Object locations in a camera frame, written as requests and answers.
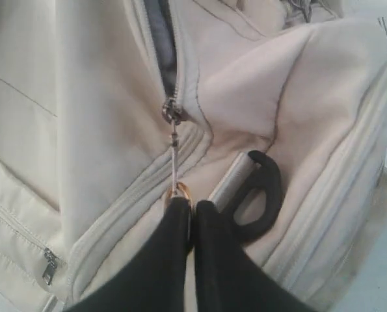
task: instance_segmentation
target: white surface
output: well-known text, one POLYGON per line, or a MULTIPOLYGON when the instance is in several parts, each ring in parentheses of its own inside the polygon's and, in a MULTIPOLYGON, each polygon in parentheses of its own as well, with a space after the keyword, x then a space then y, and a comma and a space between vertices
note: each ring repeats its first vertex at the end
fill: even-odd
POLYGON ((387 227, 334 312, 387 312, 387 227))

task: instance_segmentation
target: beige fabric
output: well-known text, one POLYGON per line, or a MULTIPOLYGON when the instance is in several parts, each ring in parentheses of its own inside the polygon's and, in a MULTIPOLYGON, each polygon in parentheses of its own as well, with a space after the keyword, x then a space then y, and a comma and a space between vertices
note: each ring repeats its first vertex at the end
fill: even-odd
MULTIPOLYGON (((0 1, 0 293, 20 311, 95 291, 163 215, 170 126, 140 4, 0 1), (42 279, 45 247, 59 258, 52 286, 42 279)), ((284 12, 259 22, 255 1, 170 4, 178 100, 189 117, 180 126, 183 182, 194 199, 207 198, 239 153, 266 151, 286 198, 273 230, 247 252, 300 299, 330 306, 330 278, 375 215, 386 39, 357 19, 282 30, 284 12), (353 231, 341 230, 347 222, 353 231), (324 251, 331 245, 335 257, 324 251)), ((187 311, 195 311, 192 266, 187 311)))

